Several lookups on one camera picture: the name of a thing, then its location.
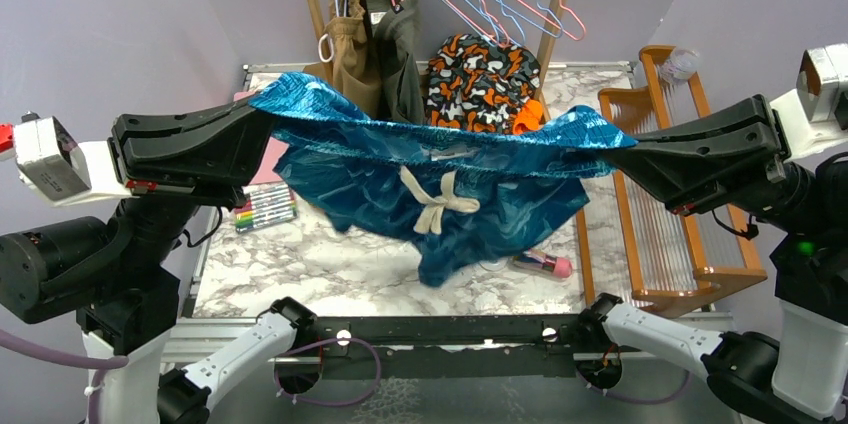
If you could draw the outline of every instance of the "orange fabric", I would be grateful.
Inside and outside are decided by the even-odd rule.
[[[515,123],[512,126],[512,133],[520,136],[525,132],[538,131],[542,128],[542,118],[545,115],[545,109],[542,103],[529,99],[524,107],[515,116]]]

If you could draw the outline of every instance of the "blue fabric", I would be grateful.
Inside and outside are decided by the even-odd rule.
[[[355,225],[414,244],[428,286],[539,244],[588,202],[580,179],[613,171],[591,151],[636,144],[585,106],[520,136],[375,121],[302,73],[283,74],[250,104],[279,117],[273,135],[290,147],[275,171],[289,186],[340,232]],[[480,210],[445,210],[441,234],[416,233],[424,206],[401,182],[401,166],[433,197],[456,170],[456,195]]]

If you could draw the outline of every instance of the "green light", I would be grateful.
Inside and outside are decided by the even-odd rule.
[[[798,243],[798,252],[805,256],[812,256],[816,252],[816,246],[809,241],[801,241]]]

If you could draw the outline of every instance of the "pink cap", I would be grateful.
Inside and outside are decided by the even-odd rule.
[[[556,277],[561,277],[565,279],[566,277],[571,276],[572,272],[574,272],[574,268],[571,267],[571,261],[564,257],[556,258],[556,264],[554,265],[553,272]]]

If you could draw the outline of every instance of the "clothing tag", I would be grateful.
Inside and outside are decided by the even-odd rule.
[[[461,157],[474,157],[480,149],[469,148],[465,144],[457,144],[444,150],[431,150],[430,160],[444,161],[445,159],[459,159]]]
[[[377,24],[380,23],[380,21],[383,20],[383,17],[385,17],[385,15],[386,15],[385,12],[372,12],[371,13],[371,24],[376,26]]]

